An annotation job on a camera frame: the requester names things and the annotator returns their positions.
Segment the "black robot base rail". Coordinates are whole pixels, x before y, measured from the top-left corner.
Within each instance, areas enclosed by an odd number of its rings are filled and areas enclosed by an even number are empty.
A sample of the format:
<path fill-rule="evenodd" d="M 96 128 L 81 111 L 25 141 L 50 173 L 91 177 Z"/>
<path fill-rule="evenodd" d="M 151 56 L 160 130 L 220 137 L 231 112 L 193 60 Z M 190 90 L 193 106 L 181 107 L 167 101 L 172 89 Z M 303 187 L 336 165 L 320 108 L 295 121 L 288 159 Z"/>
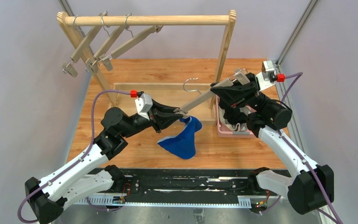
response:
<path fill-rule="evenodd" d="M 94 193 L 78 204 L 185 208 L 267 208 L 284 198 L 252 190 L 250 169 L 123 168 L 121 187 Z"/>

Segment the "blue underwear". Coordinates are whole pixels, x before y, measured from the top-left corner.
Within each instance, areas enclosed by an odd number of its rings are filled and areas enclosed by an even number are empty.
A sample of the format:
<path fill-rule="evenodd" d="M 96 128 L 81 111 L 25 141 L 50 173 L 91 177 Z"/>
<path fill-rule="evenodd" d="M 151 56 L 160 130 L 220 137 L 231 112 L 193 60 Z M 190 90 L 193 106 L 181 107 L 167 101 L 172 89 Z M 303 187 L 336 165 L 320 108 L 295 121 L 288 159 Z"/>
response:
<path fill-rule="evenodd" d="M 203 125 L 193 116 L 181 118 L 179 121 L 184 124 L 182 131 L 178 135 L 160 139 L 157 144 L 167 152 L 188 160 L 196 155 L 195 134 L 202 129 Z"/>

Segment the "grey underwear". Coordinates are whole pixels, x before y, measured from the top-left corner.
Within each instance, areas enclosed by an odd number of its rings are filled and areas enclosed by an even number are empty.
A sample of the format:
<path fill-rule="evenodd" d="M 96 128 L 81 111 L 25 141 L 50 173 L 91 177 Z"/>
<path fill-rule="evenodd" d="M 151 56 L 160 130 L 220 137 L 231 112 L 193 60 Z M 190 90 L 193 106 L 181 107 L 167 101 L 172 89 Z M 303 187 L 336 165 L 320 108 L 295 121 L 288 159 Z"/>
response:
<path fill-rule="evenodd" d="M 218 109 L 219 127 L 222 131 L 231 131 L 232 133 L 245 133 L 248 132 L 248 128 L 245 123 L 230 124 L 227 119 L 224 118 L 224 110 Z"/>

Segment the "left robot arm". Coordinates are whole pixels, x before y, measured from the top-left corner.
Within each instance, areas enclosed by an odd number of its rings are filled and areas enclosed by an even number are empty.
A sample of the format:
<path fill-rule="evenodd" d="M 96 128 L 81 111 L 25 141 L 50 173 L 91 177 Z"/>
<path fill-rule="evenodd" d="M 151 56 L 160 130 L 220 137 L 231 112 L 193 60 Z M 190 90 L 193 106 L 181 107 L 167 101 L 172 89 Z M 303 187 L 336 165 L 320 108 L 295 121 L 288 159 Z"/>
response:
<path fill-rule="evenodd" d="M 127 115 L 118 107 L 108 109 L 101 121 L 103 130 L 92 136 L 89 145 L 77 157 L 51 174 L 25 182 L 26 198 L 35 221 L 49 224 L 73 203 L 96 192 L 123 185 L 123 174 L 113 165 L 84 178 L 97 166 L 117 156 L 128 145 L 126 138 L 152 127 L 157 133 L 186 117 L 179 108 L 162 105 L 153 99 L 137 98 L 137 112 Z"/>

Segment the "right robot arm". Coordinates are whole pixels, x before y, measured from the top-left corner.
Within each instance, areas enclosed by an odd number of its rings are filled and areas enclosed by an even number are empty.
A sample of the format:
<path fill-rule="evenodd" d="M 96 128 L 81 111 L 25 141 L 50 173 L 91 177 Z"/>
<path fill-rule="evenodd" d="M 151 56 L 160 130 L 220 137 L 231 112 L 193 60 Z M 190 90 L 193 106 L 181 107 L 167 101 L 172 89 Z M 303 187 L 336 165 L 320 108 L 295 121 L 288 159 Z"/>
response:
<path fill-rule="evenodd" d="M 332 207 L 334 201 L 334 172 L 328 165 L 319 165 L 284 132 L 292 117 L 292 110 L 282 100 L 271 99 L 263 90 L 271 84 L 286 80 L 284 74 L 263 75 L 248 73 L 245 82 L 234 80 L 211 84 L 211 92 L 218 96 L 224 109 L 251 107 L 246 125 L 255 137 L 266 143 L 285 164 L 289 176 L 262 167 L 248 177 L 248 187 L 254 193 L 268 190 L 289 200 L 299 214 Z"/>

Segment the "wooden hanger holding blue underwear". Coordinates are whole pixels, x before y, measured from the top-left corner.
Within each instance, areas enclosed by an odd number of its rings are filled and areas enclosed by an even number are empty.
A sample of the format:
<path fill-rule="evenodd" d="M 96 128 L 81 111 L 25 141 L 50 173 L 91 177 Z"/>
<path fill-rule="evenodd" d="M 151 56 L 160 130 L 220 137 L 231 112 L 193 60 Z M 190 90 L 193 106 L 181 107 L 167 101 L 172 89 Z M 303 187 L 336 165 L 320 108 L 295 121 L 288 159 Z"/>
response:
<path fill-rule="evenodd" d="M 239 69 L 237 70 L 231 77 L 226 78 L 218 83 L 216 83 L 214 86 L 221 87 L 221 86 L 233 86 L 234 82 L 236 81 L 236 75 L 239 75 L 240 73 L 247 74 L 247 69 Z M 189 102 L 182 105 L 179 109 L 175 110 L 175 113 L 182 114 L 183 117 L 187 117 L 187 114 L 190 110 L 197 107 L 198 105 L 204 103 L 205 101 L 209 100 L 210 98 L 216 96 L 214 93 L 211 92 L 212 87 L 209 87 L 207 91 L 200 94 L 193 100 L 190 100 Z"/>

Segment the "wooden hanger holding black underwear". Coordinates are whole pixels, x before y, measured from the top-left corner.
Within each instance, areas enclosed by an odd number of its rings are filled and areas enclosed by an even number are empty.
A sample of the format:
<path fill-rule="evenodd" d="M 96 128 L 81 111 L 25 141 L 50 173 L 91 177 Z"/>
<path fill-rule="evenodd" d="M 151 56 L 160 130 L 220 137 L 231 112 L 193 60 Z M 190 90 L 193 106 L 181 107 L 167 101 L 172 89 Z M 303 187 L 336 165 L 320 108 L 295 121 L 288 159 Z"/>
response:
<path fill-rule="evenodd" d="M 145 40 L 149 35 L 160 32 L 162 28 L 163 26 L 150 26 L 142 30 L 137 35 L 133 36 L 131 39 L 127 40 L 123 44 L 121 44 L 118 48 L 114 49 L 110 53 L 107 53 L 113 43 L 125 30 L 124 26 L 116 28 L 114 32 L 109 36 L 109 38 L 104 42 L 102 47 L 95 53 L 95 62 L 93 64 L 97 64 L 98 66 L 103 65 L 107 70 L 112 70 L 113 65 L 111 63 L 111 60 L 119 58 L 131 48 L 135 47 L 140 42 Z"/>

